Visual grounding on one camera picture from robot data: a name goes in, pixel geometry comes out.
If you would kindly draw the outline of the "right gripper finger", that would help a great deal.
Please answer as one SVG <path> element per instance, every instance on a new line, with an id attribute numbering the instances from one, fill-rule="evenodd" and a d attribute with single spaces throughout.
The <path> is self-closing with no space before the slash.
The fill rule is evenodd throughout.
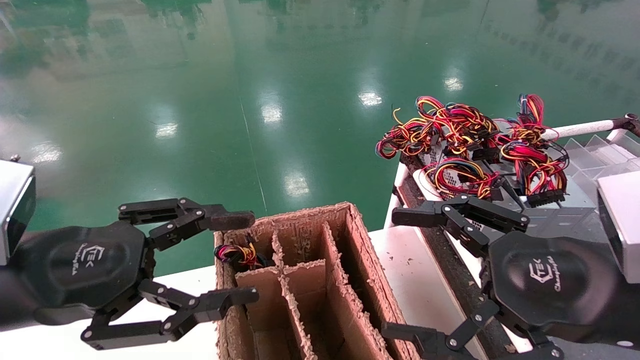
<path id="1" fill-rule="evenodd" d="M 473 223 L 503 234 L 524 233 L 530 223 L 526 215 L 515 210 L 468 195 L 445 201 L 426 200 L 414 208 L 397 207 L 391 212 L 391 221 L 398 226 L 442 228 L 476 258 L 487 257 L 490 240 Z"/>
<path id="2" fill-rule="evenodd" d="M 451 334 L 425 326 L 415 326 L 394 322 L 382 322 L 382 337 L 410 342 L 422 360 L 475 360 L 466 350 L 466 345 L 485 326 L 500 315 L 503 308 L 493 300 L 486 300 Z M 564 360 L 560 347 L 549 341 L 541 333 L 525 331 L 532 344 L 532 350 L 510 353 L 501 360 Z"/>

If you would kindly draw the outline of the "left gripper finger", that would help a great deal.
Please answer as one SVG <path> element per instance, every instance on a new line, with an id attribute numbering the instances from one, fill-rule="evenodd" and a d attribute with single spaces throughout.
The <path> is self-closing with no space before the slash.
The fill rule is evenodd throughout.
<path id="1" fill-rule="evenodd" d="M 174 313 L 163 321 L 111 324 L 114 317 L 132 310 L 142 300 Z M 254 287 L 224 288 L 192 296 L 144 279 L 111 308 L 97 310 L 81 340 L 98 351 L 176 342 L 199 324 L 221 321 L 232 307 L 258 300 L 259 293 Z"/>
<path id="2" fill-rule="evenodd" d="M 220 203 L 203 205 L 185 197 L 124 203 L 119 207 L 118 219 L 133 226 L 159 223 L 147 237 L 158 251 L 176 246 L 205 230 L 242 230 L 252 227 L 256 221 L 251 210 L 228 211 Z"/>

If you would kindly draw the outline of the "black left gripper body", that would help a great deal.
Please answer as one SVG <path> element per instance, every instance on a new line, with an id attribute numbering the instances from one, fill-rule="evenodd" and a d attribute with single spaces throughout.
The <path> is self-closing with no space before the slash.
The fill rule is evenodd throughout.
<path id="1" fill-rule="evenodd" d="M 19 276 L 37 313 L 106 309 L 153 275 L 146 235 L 125 221 L 29 233 L 19 242 Z"/>

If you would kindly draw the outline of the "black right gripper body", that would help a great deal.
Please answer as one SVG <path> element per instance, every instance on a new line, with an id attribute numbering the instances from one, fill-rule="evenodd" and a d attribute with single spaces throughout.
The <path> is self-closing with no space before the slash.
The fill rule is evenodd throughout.
<path id="1" fill-rule="evenodd" d="M 624 291 L 603 243 L 512 231 L 489 245 L 487 261 L 498 319 L 517 332 L 593 332 Z"/>

